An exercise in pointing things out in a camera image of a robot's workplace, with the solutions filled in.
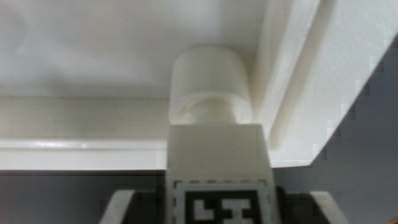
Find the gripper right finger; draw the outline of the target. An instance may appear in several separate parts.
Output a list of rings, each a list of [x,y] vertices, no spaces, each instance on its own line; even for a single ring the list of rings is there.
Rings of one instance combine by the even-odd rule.
[[[351,224],[347,215],[344,213],[331,193],[328,191],[312,191],[310,195],[315,199],[329,224]]]

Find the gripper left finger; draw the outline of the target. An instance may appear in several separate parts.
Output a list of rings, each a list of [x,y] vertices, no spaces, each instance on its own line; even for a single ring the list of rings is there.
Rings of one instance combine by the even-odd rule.
[[[134,195],[134,189],[114,192],[98,224],[123,224]]]

